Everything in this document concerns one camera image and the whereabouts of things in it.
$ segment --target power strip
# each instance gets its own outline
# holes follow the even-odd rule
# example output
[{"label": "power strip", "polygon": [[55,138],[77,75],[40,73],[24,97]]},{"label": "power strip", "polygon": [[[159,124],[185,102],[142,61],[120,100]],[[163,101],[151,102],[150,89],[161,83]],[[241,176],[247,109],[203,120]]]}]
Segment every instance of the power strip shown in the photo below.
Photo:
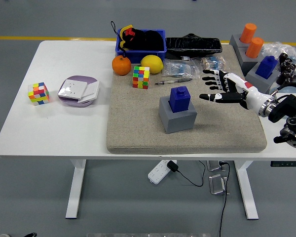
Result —
[{"label": "power strip", "polygon": [[148,178],[151,183],[158,184],[170,171],[167,167],[167,163],[171,161],[169,159],[162,160],[159,164],[148,174]]}]

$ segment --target power cord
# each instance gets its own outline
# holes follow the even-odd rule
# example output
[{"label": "power cord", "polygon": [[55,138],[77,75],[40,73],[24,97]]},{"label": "power cord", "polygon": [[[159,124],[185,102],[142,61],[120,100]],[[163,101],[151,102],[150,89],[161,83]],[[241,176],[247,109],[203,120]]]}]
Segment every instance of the power cord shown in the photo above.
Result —
[{"label": "power cord", "polygon": [[193,184],[193,185],[195,185],[195,186],[197,186],[197,187],[202,187],[203,185],[204,185],[204,173],[205,173],[205,170],[206,170],[206,167],[205,167],[205,165],[203,164],[203,162],[201,162],[202,163],[202,165],[204,166],[204,171],[203,171],[203,175],[202,175],[202,184],[201,185],[197,185],[197,184],[195,184],[195,183],[193,183],[192,181],[190,181],[188,178],[186,178],[178,169],[179,169],[179,167],[178,167],[178,165],[177,164],[175,164],[172,160],[171,161],[169,161],[168,163],[167,163],[167,167],[172,171],[172,172],[178,172],[178,173],[180,173],[184,178],[186,178],[191,184]]},{"label": "power cord", "polygon": [[[230,174],[230,165],[227,162],[223,162],[223,161],[219,161],[219,165],[222,166],[224,164],[228,165],[228,175],[227,175],[227,180],[226,180],[226,194],[225,194],[225,202],[223,204],[223,208],[222,208],[222,216],[223,216],[223,211],[225,210],[226,207],[226,201],[227,201],[227,185],[228,185],[228,179],[229,179],[229,174]],[[222,217],[221,217],[221,224],[219,227],[219,237],[221,237],[221,233],[222,233]]]}]

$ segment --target lemon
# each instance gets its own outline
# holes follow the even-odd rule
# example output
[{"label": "lemon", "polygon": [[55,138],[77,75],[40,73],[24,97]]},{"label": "lemon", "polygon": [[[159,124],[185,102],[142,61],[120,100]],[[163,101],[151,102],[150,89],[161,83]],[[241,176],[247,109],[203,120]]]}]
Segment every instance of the lemon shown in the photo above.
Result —
[{"label": "lemon", "polygon": [[156,74],[163,69],[161,58],[155,55],[147,55],[141,60],[142,67],[150,67],[150,73]]}]

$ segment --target gray box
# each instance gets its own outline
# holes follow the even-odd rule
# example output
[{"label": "gray box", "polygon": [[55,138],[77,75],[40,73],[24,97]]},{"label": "gray box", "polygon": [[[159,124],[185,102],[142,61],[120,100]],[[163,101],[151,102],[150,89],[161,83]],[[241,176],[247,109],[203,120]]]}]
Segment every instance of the gray box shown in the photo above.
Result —
[{"label": "gray box", "polygon": [[161,97],[159,100],[159,115],[166,133],[192,129],[197,115],[192,102],[189,102],[188,110],[174,113],[169,100],[170,96]]},{"label": "gray box", "polygon": [[259,62],[263,60],[263,56],[261,53],[256,58],[249,58],[246,55],[247,48],[238,48],[238,53],[236,52],[241,71],[244,76],[248,74],[248,72]]},{"label": "gray box", "polygon": [[241,37],[241,34],[238,35],[232,35],[229,44],[233,46],[233,49],[235,50],[235,53],[237,55],[241,71],[244,76],[247,75],[247,73],[259,62],[263,60],[263,56],[261,52],[257,56],[257,58],[249,58],[246,55],[247,49],[249,47],[249,43],[243,43],[239,39]]},{"label": "gray box", "polygon": [[249,43],[243,43],[240,41],[241,34],[231,35],[229,44],[234,48],[249,47]]},{"label": "gray box", "polygon": [[272,71],[272,74],[268,77],[268,79],[265,79],[258,74],[256,74],[256,71],[259,67],[260,63],[257,63],[245,76],[246,81],[250,82],[252,85],[254,85],[259,92],[261,93],[267,93],[269,92],[269,89],[273,85],[273,83],[278,79],[280,72],[276,69]]}]

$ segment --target orange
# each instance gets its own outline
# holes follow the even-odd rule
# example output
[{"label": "orange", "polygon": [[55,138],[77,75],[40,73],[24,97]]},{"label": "orange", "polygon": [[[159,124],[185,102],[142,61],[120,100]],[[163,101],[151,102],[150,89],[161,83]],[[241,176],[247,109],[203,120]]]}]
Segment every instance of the orange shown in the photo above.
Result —
[{"label": "orange", "polygon": [[128,74],[132,69],[132,64],[129,58],[123,57],[123,55],[119,55],[113,59],[112,68],[116,74],[124,76]]}]

